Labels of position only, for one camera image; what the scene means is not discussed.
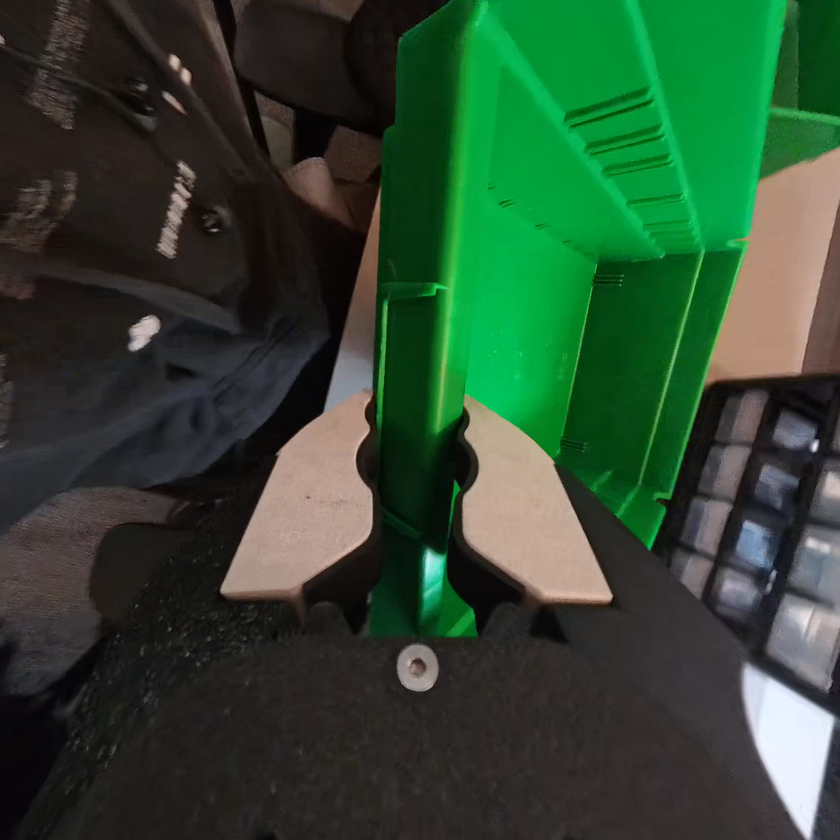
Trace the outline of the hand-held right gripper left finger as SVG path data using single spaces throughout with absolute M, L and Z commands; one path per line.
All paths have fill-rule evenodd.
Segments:
M 367 388 L 279 450 L 220 586 L 231 602 L 284 602 L 306 623 L 331 602 L 366 606 L 382 574 L 375 401 Z

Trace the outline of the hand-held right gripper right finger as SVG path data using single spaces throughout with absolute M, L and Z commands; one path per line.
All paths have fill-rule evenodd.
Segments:
M 554 461 L 530 436 L 468 396 L 454 447 L 453 588 L 477 624 L 506 603 L 613 603 Z

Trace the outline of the pale desk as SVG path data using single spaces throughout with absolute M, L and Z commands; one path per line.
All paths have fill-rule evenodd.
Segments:
M 839 151 L 763 178 L 707 382 L 838 372 L 838 280 L 823 280 L 839 200 Z M 747 667 L 752 733 L 802 833 L 814 827 L 833 724 L 778 678 Z

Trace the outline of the person's dark printed shirt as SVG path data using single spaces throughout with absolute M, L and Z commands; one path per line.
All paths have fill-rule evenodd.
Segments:
M 328 337 L 209 2 L 2 2 L 2 533 L 202 474 Z

